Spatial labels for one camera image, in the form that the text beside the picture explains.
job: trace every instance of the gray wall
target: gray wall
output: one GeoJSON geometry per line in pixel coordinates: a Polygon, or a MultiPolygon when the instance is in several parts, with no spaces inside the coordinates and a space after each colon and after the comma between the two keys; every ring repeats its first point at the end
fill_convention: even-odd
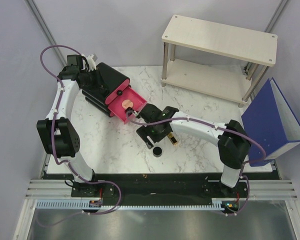
{"type": "MultiPolygon", "coordinates": [[[[278,35],[276,65],[263,82],[274,77],[300,121],[300,0],[290,1],[272,32],[278,35]]],[[[292,180],[300,199],[300,145],[276,162],[280,173],[292,180]]]]}
{"type": "MultiPolygon", "coordinates": [[[[12,238],[29,180],[39,174],[43,147],[36,122],[57,87],[40,64],[47,45],[23,0],[0,0],[0,240],[12,238]]],[[[60,70],[53,53],[45,61],[60,70]]]]}
{"type": "MultiPolygon", "coordinates": [[[[35,0],[58,44],[96,53],[111,66],[163,63],[161,40],[173,14],[264,31],[280,0],[35,0]]],[[[177,47],[201,64],[241,61],[177,47]]]]}

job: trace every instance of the round black object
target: round black object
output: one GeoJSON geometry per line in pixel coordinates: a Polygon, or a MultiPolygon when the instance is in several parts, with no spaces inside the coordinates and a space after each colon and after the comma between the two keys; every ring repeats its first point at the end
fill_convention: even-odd
{"type": "Polygon", "coordinates": [[[159,158],[162,155],[162,149],[159,146],[156,146],[153,150],[153,156],[155,156],[156,158],[159,158]]]}

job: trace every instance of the gray floor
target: gray floor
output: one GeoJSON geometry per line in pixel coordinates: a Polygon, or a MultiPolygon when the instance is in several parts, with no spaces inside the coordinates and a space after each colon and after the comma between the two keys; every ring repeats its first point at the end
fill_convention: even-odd
{"type": "MultiPolygon", "coordinates": [[[[42,224],[77,210],[37,209],[42,224]]],[[[29,240],[295,240],[284,202],[253,202],[238,215],[208,211],[118,210],[77,215],[54,227],[32,223],[29,240]]]]}

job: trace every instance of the lower shelf board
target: lower shelf board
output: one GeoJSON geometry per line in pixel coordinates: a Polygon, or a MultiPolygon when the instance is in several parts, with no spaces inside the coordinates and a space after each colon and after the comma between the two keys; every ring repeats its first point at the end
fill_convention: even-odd
{"type": "Polygon", "coordinates": [[[239,104],[244,103],[242,97],[251,86],[243,74],[180,59],[168,61],[162,82],[239,104]]]}

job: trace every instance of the shelf top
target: shelf top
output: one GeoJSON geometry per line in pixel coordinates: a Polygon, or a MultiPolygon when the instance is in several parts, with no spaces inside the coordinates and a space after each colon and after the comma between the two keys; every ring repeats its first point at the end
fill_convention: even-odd
{"type": "Polygon", "coordinates": [[[273,67],[278,36],[212,21],[173,15],[162,41],[273,67]]]}

